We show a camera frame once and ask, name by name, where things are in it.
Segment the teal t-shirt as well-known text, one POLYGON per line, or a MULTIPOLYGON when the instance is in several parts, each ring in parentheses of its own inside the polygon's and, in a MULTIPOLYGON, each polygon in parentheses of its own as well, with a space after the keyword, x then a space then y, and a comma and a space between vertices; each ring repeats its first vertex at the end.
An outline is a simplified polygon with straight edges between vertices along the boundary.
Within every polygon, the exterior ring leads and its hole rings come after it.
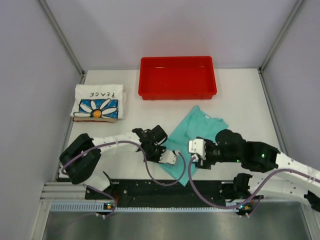
MULTIPOLYGON (((216 135, 228 127, 229 125, 222 118, 211 117, 196 105, 169 135, 164 146, 168 150, 179 150, 186 160, 185 173, 178 181, 182 186, 185 187, 189 182, 188 164, 191 159, 188 152, 189 141, 197 137, 214 141, 216 135)), ((176 165, 162 164, 160 167, 177 180, 182 175, 184 163, 181 157, 178 157, 176 165)))

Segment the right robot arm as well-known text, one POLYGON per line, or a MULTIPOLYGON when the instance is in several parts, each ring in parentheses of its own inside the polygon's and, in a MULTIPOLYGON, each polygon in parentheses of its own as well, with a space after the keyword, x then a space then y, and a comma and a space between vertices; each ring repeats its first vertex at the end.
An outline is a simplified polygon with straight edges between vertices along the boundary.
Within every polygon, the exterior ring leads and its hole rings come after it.
POLYGON ((320 172, 300 163, 274 146, 247 141, 239 133, 221 130, 215 140, 197 137, 189 142, 189 152, 198 169, 216 163, 237 163, 249 173, 238 173, 222 187, 226 200, 282 198, 320 210, 320 172))

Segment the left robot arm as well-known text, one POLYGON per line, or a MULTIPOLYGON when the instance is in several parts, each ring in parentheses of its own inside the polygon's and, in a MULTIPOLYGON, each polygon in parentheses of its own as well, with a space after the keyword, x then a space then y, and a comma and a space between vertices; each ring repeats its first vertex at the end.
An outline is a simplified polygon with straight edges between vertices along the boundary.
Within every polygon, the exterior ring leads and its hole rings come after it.
POLYGON ((167 150, 163 146, 167 139, 168 135, 160 125, 145 130, 135 128, 128 133, 109 137, 94 138, 82 133, 60 155, 61 173, 68 176, 72 184, 91 186, 106 199, 114 191, 102 167, 107 157, 143 150, 148 161, 160 163, 167 150))

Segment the red plastic bin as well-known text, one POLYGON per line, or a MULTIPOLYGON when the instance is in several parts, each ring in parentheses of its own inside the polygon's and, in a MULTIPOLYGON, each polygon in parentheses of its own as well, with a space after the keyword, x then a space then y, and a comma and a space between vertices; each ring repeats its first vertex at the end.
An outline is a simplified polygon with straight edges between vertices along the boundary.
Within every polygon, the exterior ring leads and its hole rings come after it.
POLYGON ((143 57, 138 94, 143 100, 209 100, 218 92, 211 56, 143 57))

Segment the folded white daisy t-shirt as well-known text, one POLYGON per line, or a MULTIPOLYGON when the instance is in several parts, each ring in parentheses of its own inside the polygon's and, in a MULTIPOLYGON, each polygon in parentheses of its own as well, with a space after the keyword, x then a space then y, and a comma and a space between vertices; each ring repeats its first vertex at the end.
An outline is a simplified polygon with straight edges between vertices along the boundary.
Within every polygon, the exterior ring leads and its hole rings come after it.
POLYGON ((93 120, 123 119, 126 100, 122 84, 78 84, 70 116, 93 120))

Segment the folded brown t-shirt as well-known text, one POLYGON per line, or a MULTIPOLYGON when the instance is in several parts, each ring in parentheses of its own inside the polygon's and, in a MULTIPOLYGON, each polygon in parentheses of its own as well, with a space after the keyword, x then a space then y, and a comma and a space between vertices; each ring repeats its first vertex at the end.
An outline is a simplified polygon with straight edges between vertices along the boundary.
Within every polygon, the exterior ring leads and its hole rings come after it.
POLYGON ((94 118, 94 117, 73 117, 74 122, 102 122, 102 123, 116 123, 116 118, 94 118))

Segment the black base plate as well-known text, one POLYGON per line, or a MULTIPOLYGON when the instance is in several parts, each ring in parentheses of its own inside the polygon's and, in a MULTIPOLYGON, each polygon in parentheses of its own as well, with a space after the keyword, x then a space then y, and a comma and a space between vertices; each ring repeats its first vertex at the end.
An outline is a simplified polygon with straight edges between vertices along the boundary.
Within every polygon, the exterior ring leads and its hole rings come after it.
MULTIPOLYGON (((194 180, 196 189, 208 201, 225 206, 226 200, 247 199, 249 180, 194 180)), ((120 208, 196 208, 206 207, 195 193, 190 183, 182 186, 162 186, 147 179, 113 179, 104 191, 117 201, 120 208)))

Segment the aluminium corner post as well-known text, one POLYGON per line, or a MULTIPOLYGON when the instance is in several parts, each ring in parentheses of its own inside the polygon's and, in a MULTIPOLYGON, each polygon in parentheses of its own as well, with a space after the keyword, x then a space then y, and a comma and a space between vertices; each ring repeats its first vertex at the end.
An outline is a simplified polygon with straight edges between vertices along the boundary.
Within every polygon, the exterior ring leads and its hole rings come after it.
POLYGON ((276 38, 274 39, 270 49, 268 50, 264 60, 262 61, 260 67, 258 68, 258 72, 262 74, 265 69, 267 68, 268 64, 276 54, 277 50, 281 46, 282 42, 284 41, 286 35, 288 34, 292 24, 295 22, 296 18, 302 11, 306 0, 296 0, 295 4, 293 5, 292 10, 290 11, 288 17, 286 18, 284 24, 282 25, 280 31, 276 35, 276 38))
POLYGON ((43 14, 47 18, 53 32, 55 33, 58 41, 60 42, 62 48, 64 49, 67 57, 71 61, 72 65, 75 67, 77 73, 80 76, 83 76, 85 74, 85 71, 81 67, 80 62, 78 61, 74 51, 72 50, 65 34, 63 33, 59 23, 57 22, 52 10, 50 9, 48 3, 46 0, 36 0, 38 3, 40 9, 42 10, 43 14))

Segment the aluminium frame rail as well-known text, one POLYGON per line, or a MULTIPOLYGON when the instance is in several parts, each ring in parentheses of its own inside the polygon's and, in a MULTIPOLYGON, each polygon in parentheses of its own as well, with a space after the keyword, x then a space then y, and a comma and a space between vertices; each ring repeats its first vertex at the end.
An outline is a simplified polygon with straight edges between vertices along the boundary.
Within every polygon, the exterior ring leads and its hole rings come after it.
MULTIPOLYGON (((289 181, 271 179, 263 185, 257 195, 264 196, 266 199, 283 199, 306 204, 307 193, 306 189, 289 181)), ((42 200, 83 200, 85 187, 69 182, 49 182, 44 185, 40 198, 42 200)))

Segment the left aluminium corner post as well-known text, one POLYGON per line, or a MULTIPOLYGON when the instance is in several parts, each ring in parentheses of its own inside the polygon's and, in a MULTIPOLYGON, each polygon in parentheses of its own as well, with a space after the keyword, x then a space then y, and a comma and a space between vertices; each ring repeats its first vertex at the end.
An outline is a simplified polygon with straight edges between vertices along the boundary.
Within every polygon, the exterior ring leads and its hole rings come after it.
POLYGON ((55 33, 58 41, 60 42, 62 48, 64 49, 67 57, 71 61, 72 65, 75 67, 77 73, 80 76, 83 76, 85 74, 85 71, 81 67, 80 62, 78 61, 74 51, 72 50, 65 34, 63 33, 59 23, 57 22, 52 10, 50 9, 48 3, 46 0, 36 0, 38 3, 40 9, 42 10, 43 14, 47 18, 53 32, 55 33))

